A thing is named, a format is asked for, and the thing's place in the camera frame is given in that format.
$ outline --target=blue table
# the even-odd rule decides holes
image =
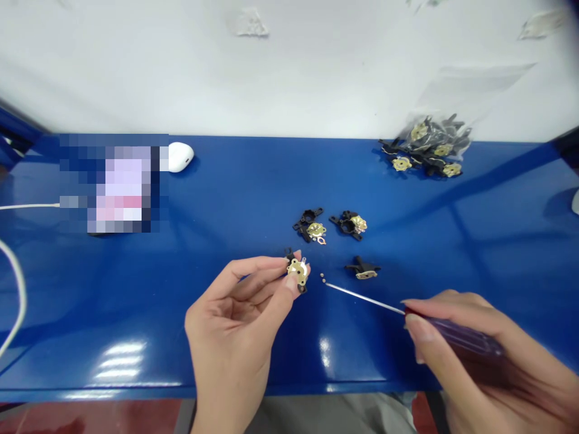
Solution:
[[[231,259],[282,256],[289,246],[302,249],[312,274],[277,336],[269,394],[437,387],[414,363],[401,316],[327,288],[321,272],[395,305],[447,288],[477,292],[579,371],[579,217],[570,211],[579,178],[549,145],[474,143],[465,174],[438,180],[397,173],[372,140],[169,139],[190,143],[196,157],[162,175],[158,233],[94,238],[60,232],[56,209],[0,212],[0,237],[22,262],[30,299],[0,360],[0,401],[193,397],[187,308]],[[37,143],[0,186],[0,204],[58,201],[58,141]],[[292,229],[318,207],[326,246]],[[367,220],[362,242],[327,220],[345,209]],[[378,277],[345,271],[355,255],[381,265]],[[0,259],[0,339],[16,311]]]

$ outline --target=right hand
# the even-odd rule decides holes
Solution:
[[[505,349],[500,365],[491,366],[492,380],[475,380],[469,374],[474,370],[438,330],[407,315],[418,363],[426,363],[445,390],[453,434],[579,433],[579,377],[485,299],[450,289],[430,300],[403,303],[493,336]],[[475,367],[480,372],[480,363]],[[500,385],[500,379],[506,382]]]

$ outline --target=purple screwdriver handle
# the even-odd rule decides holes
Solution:
[[[473,330],[470,327],[458,325],[449,319],[433,318],[422,315],[407,307],[405,313],[413,313],[430,322],[450,344],[472,351],[480,356],[495,358],[502,357],[505,350],[497,340],[483,332]]]

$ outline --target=left hand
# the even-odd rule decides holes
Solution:
[[[277,330],[300,295],[294,273],[280,278],[287,266],[283,257],[231,261],[187,311],[198,398],[192,433],[243,433],[255,416]]]

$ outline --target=charging cable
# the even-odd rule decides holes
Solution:
[[[0,210],[4,209],[18,209],[18,208],[39,208],[39,207],[60,207],[60,204],[33,204],[33,205],[9,205],[9,206],[2,206]],[[14,271],[14,276],[16,277],[16,287],[18,288],[18,316],[16,317],[16,322],[10,330],[8,337],[0,347],[0,358],[6,352],[6,349],[12,343],[12,340],[20,330],[22,326],[22,322],[24,321],[24,317],[26,316],[26,309],[28,307],[28,298],[26,295],[26,282],[24,281],[24,273],[22,272],[22,267],[20,266],[20,262],[18,258],[14,254],[14,252],[6,245],[4,241],[0,239],[0,250],[4,252],[4,254],[8,257],[10,261],[10,265],[12,266],[12,271]]]

